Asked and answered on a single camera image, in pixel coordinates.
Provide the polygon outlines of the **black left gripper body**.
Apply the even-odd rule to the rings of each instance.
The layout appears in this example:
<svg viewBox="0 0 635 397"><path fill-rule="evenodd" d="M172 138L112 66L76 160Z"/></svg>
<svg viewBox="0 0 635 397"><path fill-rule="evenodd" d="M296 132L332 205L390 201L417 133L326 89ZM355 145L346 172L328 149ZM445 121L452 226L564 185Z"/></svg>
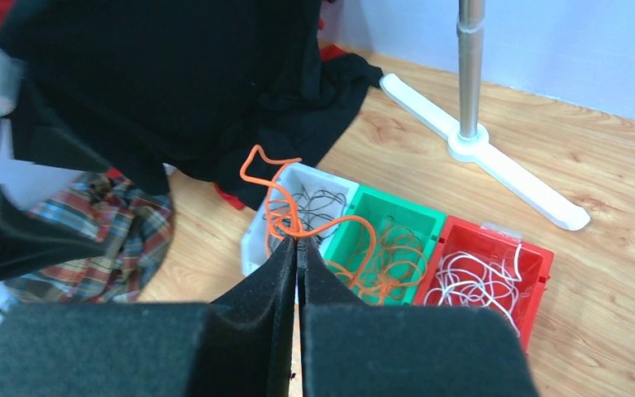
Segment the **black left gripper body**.
<svg viewBox="0 0 635 397"><path fill-rule="evenodd" d="M39 160L40 164L72 165L88 172L105 172L110 168L109 161L72 135L31 79L25 81L23 96L50 133L45 141L52 147ZM107 242L99 237L88 237L61 223L32 217L17 208L0 185L0 281L61 262L103 256L107 248Z"/></svg>

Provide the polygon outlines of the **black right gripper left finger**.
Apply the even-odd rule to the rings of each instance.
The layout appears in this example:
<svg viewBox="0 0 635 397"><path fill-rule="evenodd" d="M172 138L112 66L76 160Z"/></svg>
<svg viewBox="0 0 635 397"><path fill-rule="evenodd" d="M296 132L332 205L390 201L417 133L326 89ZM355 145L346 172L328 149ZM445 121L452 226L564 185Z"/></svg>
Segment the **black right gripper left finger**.
<svg viewBox="0 0 635 397"><path fill-rule="evenodd" d="M210 303L20 304L0 396L286 396L297 244Z"/></svg>

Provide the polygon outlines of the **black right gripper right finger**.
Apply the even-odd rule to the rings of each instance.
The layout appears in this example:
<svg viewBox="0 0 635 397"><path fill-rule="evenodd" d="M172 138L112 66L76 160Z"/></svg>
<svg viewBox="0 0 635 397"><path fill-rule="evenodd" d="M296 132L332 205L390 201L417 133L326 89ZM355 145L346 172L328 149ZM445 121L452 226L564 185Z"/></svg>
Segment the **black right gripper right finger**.
<svg viewBox="0 0 635 397"><path fill-rule="evenodd" d="M374 306L298 244L306 396L535 396L521 343L489 309Z"/></svg>

